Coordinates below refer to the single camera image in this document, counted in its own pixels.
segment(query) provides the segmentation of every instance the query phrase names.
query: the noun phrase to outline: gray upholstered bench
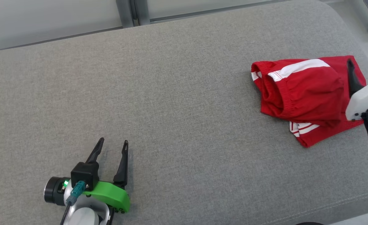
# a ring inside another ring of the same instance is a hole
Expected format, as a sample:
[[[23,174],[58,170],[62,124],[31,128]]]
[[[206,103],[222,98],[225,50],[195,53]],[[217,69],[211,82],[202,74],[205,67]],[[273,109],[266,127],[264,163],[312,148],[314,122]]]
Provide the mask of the gray upholstered bench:
[[[45,203],[100,137],[101,180],[130,142],[131,210],[114,224],[330,224],[368,212],[358,127],[305,149],[260,113],[251,63],[352,54],[324,3],[301,0],[0,51],[0,224],[58,224]]]

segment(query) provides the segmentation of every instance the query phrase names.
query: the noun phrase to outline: red shorts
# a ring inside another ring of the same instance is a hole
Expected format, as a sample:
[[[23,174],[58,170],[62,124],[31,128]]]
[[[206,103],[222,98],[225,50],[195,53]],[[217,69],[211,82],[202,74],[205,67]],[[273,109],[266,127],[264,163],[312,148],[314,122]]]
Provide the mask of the red shorts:
[[[261,112],[290,121],[290,131],[305,147],[362,124],[345,117],[348,59],[366,85],[353,56],[253,63],[251,76],[261,91]]]

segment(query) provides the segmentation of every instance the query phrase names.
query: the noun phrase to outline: teal cable connector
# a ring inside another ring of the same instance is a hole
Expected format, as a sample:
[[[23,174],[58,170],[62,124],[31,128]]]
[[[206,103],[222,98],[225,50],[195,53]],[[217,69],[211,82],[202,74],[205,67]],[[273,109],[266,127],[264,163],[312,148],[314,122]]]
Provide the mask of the teal cable connector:
[[[75,204],[77,201],[77,198],[85,191],[85,182],[84,181],[78,181],[73,190],[70,192],[70,196],[66,200],[66,204],[69,202],[71,203],[71,206]]]

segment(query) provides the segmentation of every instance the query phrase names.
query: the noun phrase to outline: white stripe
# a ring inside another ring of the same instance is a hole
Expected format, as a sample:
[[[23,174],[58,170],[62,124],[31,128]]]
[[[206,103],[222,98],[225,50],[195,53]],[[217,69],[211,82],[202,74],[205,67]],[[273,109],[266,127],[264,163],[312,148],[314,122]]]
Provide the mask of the white stripe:
[[[305,122],[305,123],[297,123],[298,129],[307,127],[308,125],[310,125],[311,123],[309,122]]]
[[[251,75],[252,75],[252,80],[254,80],[254,81],[259,78],[257,76],[256,72],[251,72]]]
[[[293,133],[293,132],[296,132],[298,131],[298,126],[296,125],[295,122],[291,122],[290,121],[290,131]]]
[[[284,78],[289,77],[291,74],[315,67],[330,67],[327,63],[320,59],[311,59],[302,61],[300,63],[291,64],[283,67],[281,70],[277,70],[268,73],[270,77],[273,78],[275,82],[280,81]]]
[[[311,125],[311,126],[310,126],[310,127],[308,127],[308,128],[305,128],[305,129],[299,130],[299,133],[300,133],[300,134],[306,134],[306,133],[308,133],[309,131],[312,131],[312,130],[314,130],[314,129],[318,128],[318,127],[319,127],[319,125],[317,125],[317,124],[313,124],[313,125]]]

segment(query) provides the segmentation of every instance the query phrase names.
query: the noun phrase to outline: gray cushion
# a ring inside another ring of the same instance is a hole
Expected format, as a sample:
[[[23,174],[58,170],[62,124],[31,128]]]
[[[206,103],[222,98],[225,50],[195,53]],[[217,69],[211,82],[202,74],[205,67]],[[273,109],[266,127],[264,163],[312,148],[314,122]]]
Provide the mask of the gray cushion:
[[[329,224],[368,212],[368,137],[305,149],[260,113],[251,63],[352,54],[341,18],[311,0],[0,51],[0,224],[58,224],[45,203],[100,137],[101,180],[129,140],[131,211],[114,224]]]

